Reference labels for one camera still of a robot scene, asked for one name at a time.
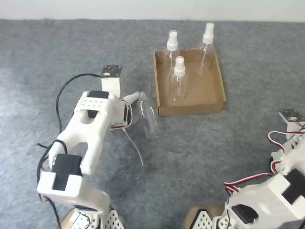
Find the clear plastic bottle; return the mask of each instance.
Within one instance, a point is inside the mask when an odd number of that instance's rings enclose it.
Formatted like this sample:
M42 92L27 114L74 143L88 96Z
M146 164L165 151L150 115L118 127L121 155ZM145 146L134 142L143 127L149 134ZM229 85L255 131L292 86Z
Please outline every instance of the clear plastic bottle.
M169 97L173 105L180 105L186 96L187 75L185 72L184 58L178 56L174 70L170 77Z
M157 117L153 111L149 98L144 92L140 92L138 100L138 109L142 118L145 135L147 138L156 138L159 136L159 125Z
M178 50L178 32L176 30L171 30L168 35L163 61L168 77L175 67L175 59L177 56L180 56L180 52Z
M197 62L199 63L195 68L197 75L205 75L208 73L213 55L214 55L214 23L208 22L205 26L205 32L203 34L203 40L198 45L198 49L201 50L198 56Z

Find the white robotic arm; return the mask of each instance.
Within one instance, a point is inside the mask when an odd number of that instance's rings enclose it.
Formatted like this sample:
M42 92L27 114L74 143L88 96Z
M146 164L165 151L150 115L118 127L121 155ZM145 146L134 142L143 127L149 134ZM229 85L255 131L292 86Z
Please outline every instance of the white robotic arm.
M124 229L117 212L111 209L110 198L91 185L83 175L91 176L102 153L102 141L108 128L122 129L132 123L132 104L139 93L119 99L118 78L107 78L107 91L84 92L74 114L49 150L51 172L41 173L37 191L50 199L75 207L73 228L106 229L116 223ZM84 158L69 154L79 143L87 143Z
M296 110L281 110L280 114L290 134L283 149L271 154L274 176L262 174L271 177L244 188L234 186L242 180L230 183L231 196L222 215L209 217L201 210L191 229L276 229L305 218L305 119Z

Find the brown cardboard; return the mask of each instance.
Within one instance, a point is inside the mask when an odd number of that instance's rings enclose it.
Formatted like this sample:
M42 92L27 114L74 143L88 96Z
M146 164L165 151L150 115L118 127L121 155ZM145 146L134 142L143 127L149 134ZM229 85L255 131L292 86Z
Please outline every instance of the brown cardboard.
M224 85L216 52L211 58L209 72L204 76L194 73L200 63L195 59L200 55L197 49L181 50L188 76L187 95L181 106L174 106L168 96L168 74L164 65L163 51L153 54L154 75L157 94L158 115L190 115L220 112L226 103Z

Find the cardboard box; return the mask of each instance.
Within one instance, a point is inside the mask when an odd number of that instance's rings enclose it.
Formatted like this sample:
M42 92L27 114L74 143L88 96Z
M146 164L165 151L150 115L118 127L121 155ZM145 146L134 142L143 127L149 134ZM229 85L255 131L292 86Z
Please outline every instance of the cardboard box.
M153 54L157 106L159 116L190 115L220 112L226 103L224 85L216 52L211 58L209 72L198 76L194 69L200 65L196 62L200 51L197 49L181 50L188 76L187 95L181 106L174 106L169 99L168 74L164 64L164 51Z

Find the white spray nozzle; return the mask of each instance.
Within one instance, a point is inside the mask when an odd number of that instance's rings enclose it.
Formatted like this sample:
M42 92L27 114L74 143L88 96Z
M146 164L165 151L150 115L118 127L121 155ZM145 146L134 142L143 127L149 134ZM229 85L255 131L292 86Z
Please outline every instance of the white spray nozzle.
M212 44L214 38L214 23L208 22L205 25L205 32L202 41L205 44Z
M176 51L178 49L178 32L176 30L171 30L168 35L167 50Z
M175 76L178 76L178 77L182 77L185 75L184 58L182 56L176 57L174 74L175 74Z

